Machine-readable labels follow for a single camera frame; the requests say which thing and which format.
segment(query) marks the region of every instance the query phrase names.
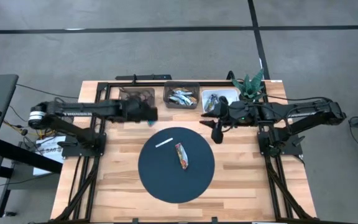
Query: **black floor stripe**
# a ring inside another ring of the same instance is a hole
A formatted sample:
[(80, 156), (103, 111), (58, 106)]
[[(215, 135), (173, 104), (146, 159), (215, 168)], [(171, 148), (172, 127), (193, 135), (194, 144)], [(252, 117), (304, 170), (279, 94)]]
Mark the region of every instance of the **black floor stripe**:
[(135, 28), (91, 28), (91, 29), (27, 29), (0, 30), (0, 34), (83, 34), (120, 32), (188, 32), (188, 31), (242, 31), (254, 30), (252, 26), (199, 26), (199, 27), (135, 27)]
[(261, 26), (259, 30), (358, 30), (354, 26)]
[(264, 68), (264, 78), (266, 80), (269, 80), (270, 79), (269, 68), (267, 67), (264, 45), (262, 43), (262, 38), (260, 36), (260, 31), (258, 29), (258, 27), (259, 27), (258, 20), (256, 17), (256, 11), (255, 11), (255, 6), (254, 6), (253, 0), (248, 0), (248, 5), (249, 5), (249, 11), (251, 14), (251, 19), (252, 19), (252, 26), (255, 28), (254, 35), (255, 35), (255, 41), (256, 41), (256, 47), (258, 50), (258, 55), (259, 55), (260, 61), (262, 62), (262, 67)]

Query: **green plant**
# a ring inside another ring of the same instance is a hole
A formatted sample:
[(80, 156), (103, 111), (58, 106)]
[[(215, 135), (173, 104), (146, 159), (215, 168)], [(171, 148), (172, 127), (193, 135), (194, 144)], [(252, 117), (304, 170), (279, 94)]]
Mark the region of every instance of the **green plant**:
[(261, 99), (261, 97), (264, 95), (258, 94), (258, 91), (263, 88), (260, 86), (260, 82), (262, 81), (263, 76), (264, 70), (261, 69), (258, 74), (252, 78), (251, 81), (249, 81), (249, 75), (246, 75), (243, 84), (240, 84), (234, 76), (232, 77), (231, 81), (233, 82), (233, 85), (240, 90), (241, 95), (245, 100), (253, 101)]

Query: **potted plant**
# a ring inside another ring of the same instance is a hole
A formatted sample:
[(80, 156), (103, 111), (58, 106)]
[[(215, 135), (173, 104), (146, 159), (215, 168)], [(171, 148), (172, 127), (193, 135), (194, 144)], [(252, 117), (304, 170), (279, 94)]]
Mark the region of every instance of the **potted plant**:
[(249, 76), (246, 75), (244, 78), (244, 83), (240, 84), (236, 78), (234, 77), (234, 74), (232, 74), (231, 81), (233, 82), (233, 85), (237, 87), (240, 90), (239, 98), (240, 100), (253, 102), (258, 101), (263, 97), (264, 94), (258, 93), (263, 87), (260, 86), (260, 82), (262, 81), (264, 76), (264, 70), (261, 69), (256, 76), (252, 78), (251, 81), (249, 81)]

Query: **wooden table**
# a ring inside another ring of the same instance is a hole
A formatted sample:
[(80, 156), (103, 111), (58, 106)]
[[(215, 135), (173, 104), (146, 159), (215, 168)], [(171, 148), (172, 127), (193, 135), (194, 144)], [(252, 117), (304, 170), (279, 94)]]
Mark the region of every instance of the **wooden table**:
[[(94, 102), (97, 84), (97, 81), (84, 81), (79, 102)], [(281, 81), (267, 80), (265, 85), (269, 95), (285, 97)], [(227, 88), (234, 87), (202, 86), (200, 92)], [(110, 98), (118, 98), (118, 94), (118, 88), (112, 88)], [(140, 222), (208, 222), (211, 217), (228, 222), (274, 221), (265, 161), (257, 143), (258, 129), (233, 129), (224, 133), (223, 144), (215, 144), (210, 137), (211, 129), (199, 124), (203, 112), (201, 102), (195, 110), (168, 109), (162, 95), (163, 87), (155, 87), (158, 122), (151, 128), (146, 123), (107, 123), (108, 143), (99, 164), (91, 222), (131, 222), (132, 218), (139, 218)], [(269, 102), (287, 103), (274, 98), (269, 98)], [(75, 118), (75, 124), (82, 128), (89, 127), (89, 123), (89, 118)], [(215, 173), (211, 184), (200, 197), (187, 203), (173, 204), (153, 198), (139, 179), (137, 161), (144, 143), (151, 135), (170, 127), (200, 133), (214, 153)], [(293, 156), (282, 156), (282, 161), (289, 191), (306, 212), (316, 216), (303, 164)], [(64, 162), (51, 218), (61, 214), (67, 206), (76, 162), (76, 157)], [(282, 195), (278, 189), (277, 192), (285, 217)], [(87, 198), (85, 193), (80, 218), (84, 217)]]

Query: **white tray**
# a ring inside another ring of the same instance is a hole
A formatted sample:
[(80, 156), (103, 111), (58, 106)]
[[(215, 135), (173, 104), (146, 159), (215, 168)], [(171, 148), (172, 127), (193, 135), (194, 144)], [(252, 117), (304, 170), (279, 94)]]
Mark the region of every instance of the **white tray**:
[(205, 108), (205, 104), (208, 101), (209, 97), (212, 94), (217, 94), (217, 96), (225, 96), (227, 101), (229, 102), (229, 105), (233, 102), (233, 101), (238, 101), (239, 100), (239, 94), (237, 92), (237, 90), (235, 89), (227, 89), (227, 90), (204, 90), (201, 94), (202, 100), (203, 100), (203, 111), (204, 113), (206, 113), (206, 111), (204, 110)]

